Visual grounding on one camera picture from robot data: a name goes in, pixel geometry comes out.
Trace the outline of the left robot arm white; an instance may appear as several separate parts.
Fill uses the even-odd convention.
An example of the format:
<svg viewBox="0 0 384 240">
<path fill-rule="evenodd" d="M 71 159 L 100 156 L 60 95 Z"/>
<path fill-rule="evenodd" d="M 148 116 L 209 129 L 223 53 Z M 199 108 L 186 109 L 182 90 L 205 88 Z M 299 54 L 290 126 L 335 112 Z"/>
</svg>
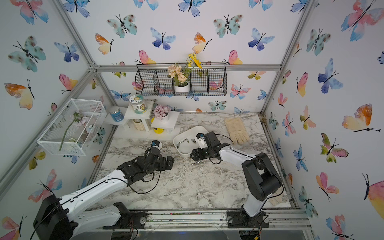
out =
<svg viewBox="0 0 384 240">
<path fill-rule="evenodd" d="M 61 198 L 54 194 L 45 198 L 33 222 L 34 232 L 40 240 L 69 240 L 89 230 L 114 225 L 121 211 L 110 209 L 85 210 L 110 194 L 129 187 L 155 172 L 173 168 L 175 159 L 162 156 L 158 147 L 148 148 L 143 156 L 125 162 L 99 181 Z"/>
</svg>

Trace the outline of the blue can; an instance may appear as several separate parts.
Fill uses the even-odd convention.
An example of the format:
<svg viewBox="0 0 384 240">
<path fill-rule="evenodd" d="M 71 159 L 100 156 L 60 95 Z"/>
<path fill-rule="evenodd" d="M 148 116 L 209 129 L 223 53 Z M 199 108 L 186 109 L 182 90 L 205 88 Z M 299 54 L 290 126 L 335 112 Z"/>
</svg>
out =
<svg viewBox="0 0 384 240">
<path fill-rule="evenodd" d="M 108 111 L 115 122 L 121 122 L 124 119 L 124 115 L 118 106 L 111 106 Z"/>
</svg>

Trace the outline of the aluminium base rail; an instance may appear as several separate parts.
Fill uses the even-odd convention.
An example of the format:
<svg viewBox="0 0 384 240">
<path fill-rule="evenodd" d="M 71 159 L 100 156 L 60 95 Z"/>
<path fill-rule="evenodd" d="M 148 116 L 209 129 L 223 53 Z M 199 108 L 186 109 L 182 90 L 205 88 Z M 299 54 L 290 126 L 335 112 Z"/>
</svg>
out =
<svg viewBox="0 0 384 240">
<path fill-rule="evenodd" d="M 147 232 L 257 231 L 312 229 L 303 210 L 266 209 L 248 218 L 240 210 L 124 211 L 118 223 L 104 230 Z"/>
</svg>

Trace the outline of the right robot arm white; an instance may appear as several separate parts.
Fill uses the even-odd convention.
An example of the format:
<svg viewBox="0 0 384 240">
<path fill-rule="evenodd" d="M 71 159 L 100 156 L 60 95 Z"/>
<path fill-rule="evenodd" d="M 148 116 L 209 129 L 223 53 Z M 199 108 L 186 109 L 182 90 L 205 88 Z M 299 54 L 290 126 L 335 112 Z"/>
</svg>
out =
<svg viewBox="0 0 384 240">
<path fill-rule="evenodd" d="M 253 218 L 262 212 L 268 199 L 283 186 L 278 171 L 265 153 L 248 154 L 221 143 L 214 132 L 198 133 L 195 137 L 199 148 L 192 150 L 190 157 L 196 161 L 217 159 L 243 169 L 250 191 L 242 206 L 247 217 Z"/>
</svg>

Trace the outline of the white pot pink flowers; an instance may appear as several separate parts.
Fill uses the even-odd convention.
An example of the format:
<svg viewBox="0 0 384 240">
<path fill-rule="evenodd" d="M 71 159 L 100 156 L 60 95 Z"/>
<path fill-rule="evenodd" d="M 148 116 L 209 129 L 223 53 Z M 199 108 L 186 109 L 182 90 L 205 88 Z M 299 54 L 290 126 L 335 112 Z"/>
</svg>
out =
<svg viewBox="0 0 384 240">
<path fill-rule="evenodd" d="M 157 105 L 154 109 L 155 118 L 162 122 L 167 122 L 169 120 L 170 112 L 170 107 L 165 105 Z"/>
</svg>

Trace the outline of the white pot flower bouquet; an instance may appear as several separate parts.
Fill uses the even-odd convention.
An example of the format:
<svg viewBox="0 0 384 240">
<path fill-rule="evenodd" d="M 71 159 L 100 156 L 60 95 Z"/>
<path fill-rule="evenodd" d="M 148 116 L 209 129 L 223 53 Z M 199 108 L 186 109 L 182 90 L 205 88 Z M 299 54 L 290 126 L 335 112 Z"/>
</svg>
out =
<svg viewBox="0 0 384 240">
<path fill-rule="evenodd" d="M 168 77 L 172 79 L 175 93 L 188 93 L 191 91 L 191 74 L 194 69 L 202 69 L 202 63 L 196 53 L 188 55 L 184 65 L 173 64 L 168 70 Z"/>
</svg>

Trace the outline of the cream bubble pot with succulent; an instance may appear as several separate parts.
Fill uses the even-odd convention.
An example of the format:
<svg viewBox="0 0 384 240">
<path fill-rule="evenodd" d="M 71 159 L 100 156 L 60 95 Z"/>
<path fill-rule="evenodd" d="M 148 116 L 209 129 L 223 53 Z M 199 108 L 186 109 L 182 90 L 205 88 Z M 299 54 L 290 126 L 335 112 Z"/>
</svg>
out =
<svg viewBox="0 0 384 240">
<path fill-rule="evenodd" d="M 144 123 L 141 119 L 133 119 L 133 123 L 134 123 L 135 129 L 137 131 L 145 131 L 146 130 Z"/>
</svg>

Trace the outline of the yellow plastic bottle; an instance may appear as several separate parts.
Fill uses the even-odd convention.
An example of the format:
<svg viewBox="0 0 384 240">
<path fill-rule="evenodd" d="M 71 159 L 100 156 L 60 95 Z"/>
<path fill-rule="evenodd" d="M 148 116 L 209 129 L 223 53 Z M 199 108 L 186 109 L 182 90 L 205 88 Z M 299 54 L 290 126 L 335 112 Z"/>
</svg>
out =
<svg viewBox="0 0 384 240">
<path fill-rule="evenodd" d="M 153 123 L 154 120 L 155 120 L 155 117 L 153 117 L 153 118 L 151 119 L 151 123 Z M 154 132 L 155 132 L 156 134 L 162 134 L 162 133 L 164 132 L 164 129 L 154 128 L 154 127 L 153 127 L 153 130 L 154 130 Z"/>
</svg>

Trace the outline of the white plastic storage box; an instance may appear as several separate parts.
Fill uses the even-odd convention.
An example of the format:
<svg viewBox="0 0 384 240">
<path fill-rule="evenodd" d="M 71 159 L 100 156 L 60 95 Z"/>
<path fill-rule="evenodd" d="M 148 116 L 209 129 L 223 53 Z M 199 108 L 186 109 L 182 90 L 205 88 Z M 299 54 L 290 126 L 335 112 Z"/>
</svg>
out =
<svg viewBox="0 0 384 240">
<path fill-rule="evenodd" d="M 197 143 L 197 134 L 207 134 L 208 130 L 202 126 L 193 127 L 173 139 L 173 144 L 177 151 L 183 158 L 189 158 L 194 149 L 199 149 L 200 146 Z"/>
</svg>

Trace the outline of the artificial pink flower stem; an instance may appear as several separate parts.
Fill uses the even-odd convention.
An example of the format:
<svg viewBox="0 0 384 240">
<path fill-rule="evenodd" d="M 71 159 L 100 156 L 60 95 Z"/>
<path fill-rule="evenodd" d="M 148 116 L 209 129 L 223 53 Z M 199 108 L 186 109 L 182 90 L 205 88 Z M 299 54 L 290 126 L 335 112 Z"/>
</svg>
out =
<svg viewBox="0 0 384 240">
<path fill-rule="evenodd" d="M 59 147 L 59 151 L 61 152 L 65 143 L 78 143 L 80 137 L 82 135 L 82 132 L 84 131 L 84 127 L 87 125 L 87 123 L 90 120 L 90 117 L 87 117 L 84 115 L 84 113 L 80 110 L 74 111 L 70 115 L 72 121 L 66 128 L 61 144 Z"/>
</svg>

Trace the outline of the green lidded jar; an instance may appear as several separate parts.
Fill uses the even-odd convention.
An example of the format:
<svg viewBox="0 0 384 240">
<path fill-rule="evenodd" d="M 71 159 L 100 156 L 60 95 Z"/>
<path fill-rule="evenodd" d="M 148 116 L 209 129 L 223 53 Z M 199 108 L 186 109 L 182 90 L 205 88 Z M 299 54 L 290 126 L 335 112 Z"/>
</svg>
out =
<svg viewBox="0 0 384 240">
<path fill-rule="evenodd" d="M 134 113 L 143 114 L 147 111 L 147 105 L 144 97 L 139 94 L 132 95 L 129 98 L 131 107 L 133 108 Z"/>
</svg>

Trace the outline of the beige work glove far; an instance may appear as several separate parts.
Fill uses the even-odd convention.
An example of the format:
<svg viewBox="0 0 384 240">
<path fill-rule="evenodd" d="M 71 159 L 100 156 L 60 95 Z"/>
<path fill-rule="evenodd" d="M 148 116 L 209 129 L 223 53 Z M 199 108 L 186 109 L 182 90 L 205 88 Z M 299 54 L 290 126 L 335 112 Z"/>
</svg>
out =
<svg viewBox="0 0 384 240">
<path fill-rule="evenodd" d="M 230 134 L 230 138 L 234 143 L 242 145 L 249 141 L 250 136 L 240 117 L 226 118 L 225 125 Z"/>
</svg>

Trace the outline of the white tiered wooden shelf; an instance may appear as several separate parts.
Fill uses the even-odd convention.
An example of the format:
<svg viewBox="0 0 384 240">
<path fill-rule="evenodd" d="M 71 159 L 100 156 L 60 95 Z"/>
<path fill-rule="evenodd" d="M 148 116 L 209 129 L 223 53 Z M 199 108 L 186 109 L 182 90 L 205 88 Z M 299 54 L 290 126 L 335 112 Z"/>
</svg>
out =
<svg viewBox="0 0 384 240">
<path fill-rule="evenodd" d="M 181 126 L 177 124 L 180 113 L 172 111 L 166 122 L 159 119 L 151 121 L 154 101 L 146 101 L 146 106 L 147 111 L 143 114 L 136 114 L 132 106 L 121 107 L 124 114 L 122 121 L 116 122 L 108 115 L 104 123 L 118 127 L 114 133 L 115 138 L 172 141 L 181 130 Z"/>
</svg>

